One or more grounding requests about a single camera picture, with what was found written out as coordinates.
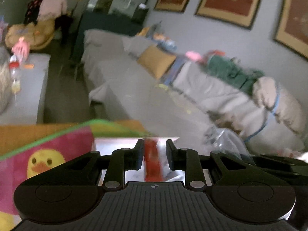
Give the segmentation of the red object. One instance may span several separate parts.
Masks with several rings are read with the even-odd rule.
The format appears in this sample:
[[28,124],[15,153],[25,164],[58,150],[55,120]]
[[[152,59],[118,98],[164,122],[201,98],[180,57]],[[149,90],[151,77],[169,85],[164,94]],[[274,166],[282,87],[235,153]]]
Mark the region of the red object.
[[161,160],[156,139],[144,140],[145,181],[163,182]]

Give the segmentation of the clear plastic bag with items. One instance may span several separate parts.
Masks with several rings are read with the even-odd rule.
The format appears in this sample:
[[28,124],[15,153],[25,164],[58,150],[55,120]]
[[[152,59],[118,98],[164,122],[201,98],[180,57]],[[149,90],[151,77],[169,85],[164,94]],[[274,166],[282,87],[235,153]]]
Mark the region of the clear plastic bag with items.
[[209,152],[224,153],[245,163],[255,164],[243,140],[228,128],[209,128],[204,134],[203,144]]

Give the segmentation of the pink open cardboard box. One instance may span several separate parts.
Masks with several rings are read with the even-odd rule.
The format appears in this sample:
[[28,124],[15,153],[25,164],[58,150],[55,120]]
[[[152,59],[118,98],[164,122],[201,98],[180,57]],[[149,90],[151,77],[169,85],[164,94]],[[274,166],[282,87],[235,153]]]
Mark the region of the pink open cardboard box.
[[[166,155],[166,140],[167,137],[154,138],[160,161],[160,170],[162,180],[164,182],[185,182],[185,172],[182,170],[172,171],[169,168]],[[99,151],[102,156],[111,155],[113,151],[124,148],[133,149],[138,141],[138,138],[96,138],[92,144],[93,151]],[[145,158],[142,158],[141,169],[129,170],[125,172],[125,182],[144,182],[147,175],[147,166]]]

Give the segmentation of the grey covered sofa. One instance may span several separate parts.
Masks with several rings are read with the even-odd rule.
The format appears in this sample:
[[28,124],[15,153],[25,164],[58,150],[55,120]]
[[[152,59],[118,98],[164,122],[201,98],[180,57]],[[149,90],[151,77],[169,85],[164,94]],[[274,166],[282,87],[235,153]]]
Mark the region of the grey covered sofa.
[[205,151],[205,137],[220,117],[235,117],[254,154],[302,153],[304,143],[285,124],[247,94],[211,77],[188,61],[175,80],[163,86],[124,50],[125,37],[87,30],[82,62],[89,99],[101,103],[111,121],[135,119],[153,134],[178,137],[182,147]]

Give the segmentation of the beige rolled blanket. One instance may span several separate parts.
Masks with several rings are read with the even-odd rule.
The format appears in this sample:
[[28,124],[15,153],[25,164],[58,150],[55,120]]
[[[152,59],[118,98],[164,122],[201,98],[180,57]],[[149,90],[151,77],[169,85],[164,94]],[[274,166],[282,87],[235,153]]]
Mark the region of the beige rolled blanket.
[[272,112],[278,123],[285,124],[296,135],[303,134],[306,116],[299,101],[274,78],[259,78],[253,84],[252,98],[257,106]]

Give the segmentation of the colourful cartoon play mat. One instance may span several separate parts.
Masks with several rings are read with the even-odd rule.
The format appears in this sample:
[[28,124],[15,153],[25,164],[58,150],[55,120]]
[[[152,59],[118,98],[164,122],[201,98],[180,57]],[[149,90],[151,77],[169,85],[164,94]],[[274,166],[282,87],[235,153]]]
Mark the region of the colourful cartoon play mat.
[[137,120],[1,126],[1,230],[11,230],[20,221],[13,194],[26,179],[93,150],[98,137],[147,134]]

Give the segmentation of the green clothing on sofa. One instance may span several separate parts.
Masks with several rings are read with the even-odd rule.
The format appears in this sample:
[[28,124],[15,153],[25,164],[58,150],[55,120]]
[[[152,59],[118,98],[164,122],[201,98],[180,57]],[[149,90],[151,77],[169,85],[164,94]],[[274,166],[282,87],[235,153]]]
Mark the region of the green clothing on sofa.
[[209,59],[206,72],[248,95],[252,95],[254,83],[265,75],[258,69],[244,69],[233,59],[220,55]]

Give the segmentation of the yellow cushion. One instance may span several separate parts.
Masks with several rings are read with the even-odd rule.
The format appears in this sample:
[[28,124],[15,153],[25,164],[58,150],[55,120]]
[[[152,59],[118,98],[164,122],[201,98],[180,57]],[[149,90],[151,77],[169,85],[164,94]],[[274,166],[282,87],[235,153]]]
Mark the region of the yellow cushion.
[[151,45],[142,52],[137,62],[156,80],[159,80],[174,63],[176,58],[176,55],[165,53],[156,46]]

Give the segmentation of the dark cabinet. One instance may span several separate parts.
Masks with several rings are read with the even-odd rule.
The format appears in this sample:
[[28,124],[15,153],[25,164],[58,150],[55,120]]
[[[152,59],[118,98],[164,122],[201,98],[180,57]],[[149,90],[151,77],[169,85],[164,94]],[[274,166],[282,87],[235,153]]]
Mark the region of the dark cabinet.
[[79,21],[75,39],[72,43],[70,60],[80,62],[84,52],[85,31],[97,29],[118,33],[122,35],[134,36],[143,28],[142,24],[132,21],[127,16],[114,14],[101,14],[96,12],[84,12]]

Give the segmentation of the glass jar of snacks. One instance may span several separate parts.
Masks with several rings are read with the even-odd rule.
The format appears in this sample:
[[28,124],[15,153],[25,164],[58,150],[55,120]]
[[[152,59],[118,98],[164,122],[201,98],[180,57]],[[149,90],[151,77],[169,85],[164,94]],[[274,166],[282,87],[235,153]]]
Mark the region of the glass jar of snacks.
[[0,113],[2,113],[10,101],[12,90],[12,78],[9,70],[10,55],[5,47],[0,49]]

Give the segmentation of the framed red picture right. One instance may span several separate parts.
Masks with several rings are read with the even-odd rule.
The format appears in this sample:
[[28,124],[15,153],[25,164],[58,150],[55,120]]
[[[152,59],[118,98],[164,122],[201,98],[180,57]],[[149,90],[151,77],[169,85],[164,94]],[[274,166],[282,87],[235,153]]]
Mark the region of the framed red picture right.
[[307,59],[307,0],[283,0],[275,41]]

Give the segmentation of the baby bottle red cap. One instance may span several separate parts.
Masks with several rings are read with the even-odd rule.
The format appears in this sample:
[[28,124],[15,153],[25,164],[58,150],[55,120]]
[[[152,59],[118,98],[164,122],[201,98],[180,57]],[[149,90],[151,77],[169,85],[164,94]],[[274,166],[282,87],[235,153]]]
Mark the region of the baby bottle red cap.
[[21,91],[21,69],[16,55],[10,58],[9,70],[12,78],[12,93],[17,94]]

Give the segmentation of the yellow rocking toy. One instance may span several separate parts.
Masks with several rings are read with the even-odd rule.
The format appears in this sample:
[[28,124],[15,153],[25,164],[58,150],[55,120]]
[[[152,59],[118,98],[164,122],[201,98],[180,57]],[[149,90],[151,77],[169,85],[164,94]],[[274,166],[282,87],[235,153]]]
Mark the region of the yellow rocking toy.
[[30,50],[38,51],[46,48],[54,38],[55,20],[38,21],[37,24],[14,24],[6,34],[5,44],[12,48],[20,38],[29,43]]

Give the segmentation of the framed red picture centre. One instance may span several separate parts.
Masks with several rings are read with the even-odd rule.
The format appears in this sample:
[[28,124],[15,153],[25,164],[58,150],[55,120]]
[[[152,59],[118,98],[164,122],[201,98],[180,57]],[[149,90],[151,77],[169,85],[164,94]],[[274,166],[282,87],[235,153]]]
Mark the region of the framed red picture centre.
[[196,16],[251,29],[261,0],[200,0]]

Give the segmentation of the pink clothes pile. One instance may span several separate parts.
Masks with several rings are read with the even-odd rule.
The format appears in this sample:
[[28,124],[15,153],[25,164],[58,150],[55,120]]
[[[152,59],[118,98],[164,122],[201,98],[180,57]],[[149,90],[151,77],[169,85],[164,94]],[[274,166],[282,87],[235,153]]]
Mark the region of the pink clothes pile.
[[43,0],[37,21],[56,19],[67,13],[67,0]]

